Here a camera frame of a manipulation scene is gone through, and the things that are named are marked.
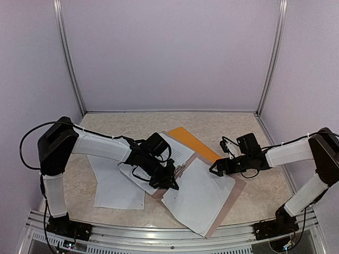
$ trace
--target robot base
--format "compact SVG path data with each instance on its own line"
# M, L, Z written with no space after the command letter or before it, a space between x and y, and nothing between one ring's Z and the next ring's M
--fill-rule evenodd
M275 213L275 220L263 221L253 225L255 239L263 240L267 238L278 237L280 235L297 232L299 225L296 217L291 217L282 205Z
M89 241L92 227L93 226L88 223L71 221L67 213L63 217L50 217L46 231L57 235L62 235L63 237Z

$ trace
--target paper sheet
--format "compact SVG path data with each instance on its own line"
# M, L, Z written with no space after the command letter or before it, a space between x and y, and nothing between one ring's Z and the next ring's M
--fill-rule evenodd
M168 137L167 135L160 133L160 136L163 137L164 140L171 146L172 155L171 158L174 160L173 165L177 168L181 165L185 164L189 158L192 157L192 155L195 153L192 149L184 146L183 144L177 142L176 140ZM162 153L163 159L167 159L168 157L168 149L166 149ZM148 185L148 182L142 181L132 175L132 170L135 168L135 166L121 164L119 166L119 169L122 173L124 173L129 179L131 179L134 183L136 183L140 188L145 190L149 195L153 195L157 190L152 188ZM135 175L138 175L139 177L143 179L149 179L150 176L141 168L137 167L135 172Z
M205 236L233 189L235 180L209 173L209 165L195 158L177 183L179 191L169 189L162 202L179 222Z
M94 206L115 209L144 209L145 191L123 175L117 162L88 155L97 180Z

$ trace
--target table surface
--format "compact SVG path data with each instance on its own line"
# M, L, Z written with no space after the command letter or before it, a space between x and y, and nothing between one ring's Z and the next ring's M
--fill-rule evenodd
M224 157L221 136L232 140L253 132L258 143L268 142L251 113L105 113L86 114L81 126L109 135L145 139L154 132L182 126L200 141ZM261 171L253 179L240 179L247 185L221 225L273 218L275 211L291 192L281 168ZM146 193L143 210L119 210L93 207L97 182L85 155L71 155L64 173L65 200L72 219L110 225L148 228L184 228L158 201Z

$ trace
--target black cable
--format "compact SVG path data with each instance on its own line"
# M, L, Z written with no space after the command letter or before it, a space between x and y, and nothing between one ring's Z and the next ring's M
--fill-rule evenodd
M233 156L233 158L235 158L234 154L230 150L228 150L228 152Z
M49 241L48 241L48 236L47 236L47 231L46 231L46 214L47 214L47 207L48 207L48 202L47 202L47 198L45 196L45 206L44 206L44 213L43 213L43 232L44 232L44 237L46 238L46 242L47 242L47 245L49 247L49 249L51 250L51 252L53 254L57 254L53 249L52 249L52 246L49 244Z
M161 162L161 163L164 163L164 162L168 162L169 161L169 159L171 158L171 156L172 156L172 148L171 148L171 146L170 145L168 145L168 157L167 157L167 159L166 160L159 160L158 158L156 158L159 162Z
M31 134L33 131L35 131L35 130L41 128L41 127L44 127L44 126L46 126L46 125L50 125L50 124L65 124L65 125L71 126L71 127L73 127L73 128L76 128L76 129L78 129L78 130L82 130L82 131L84 131L84 132L88 132L88 133L91 133L91 134L95 134L95 135L98 135L98 136L101 136L101 137L104 137L104 138L110 138L110 139L112 138L111 136L108 136L108 135L105 135L105 134L101 134L101 133L99 133L99 132L95 132L95 131L90 131L90 130L87 130L87 129L83 129L83 128L79 127L79 126L76 126L76 125L73 124L73 123L66 123L66 122L59 122L59 121L52 121L52 122L42 123L42 124L40 124L40 125L34 127L33 129L30 129L30 130L22 137L22 139L21 139L21 141L20 141L20 145L19 145L20 159L21 159L22 163L23 163L27 168L29 168L29 169L32 169L32 170L40 170L40 168L31 167L31 166L29 166L29 165L25 162L25 160L24 160L24 158L23 158L23 156L22 156L22 145L23 145L23 141L24 141L24 140L27 138L27 136L28 136L29 134Z
M133 175L135 178L138 178L138 179L140 179L140 180L142 180L142 181L144 181L144 182L149 182L150 180L144 179L144 178L142 178L142 177L140 177L140 176L134 174L134 171L136 171L136 168L137 168L137 167L135 167L135 168L132 170L132 175Z
M236 145L237 147L239 146L236 142L234 142L233 140L231 140L231 139L229 139L229 138L227 138L225 136L222 136L221 138L228 140L229 142L231 142L232 144Z
M293 230L293 238L292 238L291 241L293 241L293 240L296 238L296 236L297 236L297 234L296 234L296 232Z
M241 174L244 178L246 178L246 179L251 179L251 178L254 178L254 177L256 177L257 175L259 175L259 172L260 172L260 171L257 170L256 174L255 174L254 176L250 176L250 177L244 176L243 172L240 172L240 174Z
M263 150L263 149L271 149L271 148L274 148L274 147L285 146L286 144L290 144L290 143L296 142L296 141L298 141L298 140L300 140L300 139L304 139L304 138L307 138L307 137L311 137L311 136L313 136L313 135L315 135L315 134L320 134L320 135L321 135L321 134L328 134L328 135L333 135L333 136L336 136L336 137L339 138L339 134L336 134L336 133L333 133L333 132L317 131L317 132L311 133L310 135L305 135L305 136L299 137L299 138L297 138L297 139L293 139L293 140L291 140L291 141L288 141L288 142L286 142L286 143L282 143L282 144L274 144L274 145L272 145L272 146L263 147L262 150Z
M301 238L302 238L302 235L304 234L304 231L305 231L305 224L306 224L306 208L305 208L305 211L304 211L304 223L302 225L302 230L301 230L301 234L300 234L300 237L298 239L298 241L296 242L295 245L293 245L291 248L287 249L287 252L290 251L290 250L293 250L301 241ZM277 253L286 253L286 251L275 251Z

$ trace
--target orange folder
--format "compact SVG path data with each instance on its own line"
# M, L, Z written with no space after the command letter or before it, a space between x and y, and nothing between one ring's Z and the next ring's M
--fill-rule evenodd
M205 145L199 139L193 136L184 127L178 127L172 131L168 131L167 133L213 163L216 160L221 159L218 154L216 154L207 145Z

